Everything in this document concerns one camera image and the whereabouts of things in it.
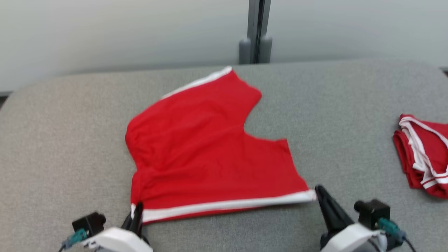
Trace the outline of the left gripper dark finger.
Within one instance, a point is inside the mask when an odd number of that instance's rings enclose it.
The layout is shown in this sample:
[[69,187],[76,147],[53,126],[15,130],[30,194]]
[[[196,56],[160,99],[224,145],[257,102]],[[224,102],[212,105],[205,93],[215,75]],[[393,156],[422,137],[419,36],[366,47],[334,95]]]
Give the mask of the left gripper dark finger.
[[127,231],[135,233],[135,223],[134,223],[134,220],[132,218],[132,214],[128,214],[128,216],[124,220],[121,228],[124,229],[124,230],[127,230]]
[[136,233],[136,235],[141,238],[141,232],[142,232],[142,213],[144,210],[144,206],[142,202],[138,202],[136,205],[135,210],[133,211],[133,220],[131,222],[131,231]]

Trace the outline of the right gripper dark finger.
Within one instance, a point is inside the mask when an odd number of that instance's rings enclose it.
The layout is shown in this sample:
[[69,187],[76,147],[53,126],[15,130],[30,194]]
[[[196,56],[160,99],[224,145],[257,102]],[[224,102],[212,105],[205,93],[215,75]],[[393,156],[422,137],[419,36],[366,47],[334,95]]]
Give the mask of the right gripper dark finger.
[[327,233],[338,233],[354,221],[339,203],[330,195],[323,185],[315,186],[318,203],[326,224]]

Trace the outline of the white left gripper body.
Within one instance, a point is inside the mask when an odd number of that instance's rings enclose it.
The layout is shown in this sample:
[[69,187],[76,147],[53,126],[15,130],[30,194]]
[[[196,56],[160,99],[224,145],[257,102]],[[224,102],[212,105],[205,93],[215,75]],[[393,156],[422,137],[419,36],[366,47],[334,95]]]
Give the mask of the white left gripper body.
[[132,231],[111,227],[83,241],[97,252],[152,252],[152,247]]

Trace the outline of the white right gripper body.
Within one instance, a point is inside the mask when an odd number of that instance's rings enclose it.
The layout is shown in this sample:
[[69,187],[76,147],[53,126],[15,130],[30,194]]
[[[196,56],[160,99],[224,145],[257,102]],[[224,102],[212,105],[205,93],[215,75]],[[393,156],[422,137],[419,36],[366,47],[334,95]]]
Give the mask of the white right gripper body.
[[387,238],[382,230],[372,231],[360,223],[349,225],[333,236],[320,250],[321,252],[375,252],[367,245],[373,242],[380,252],[387,250]]

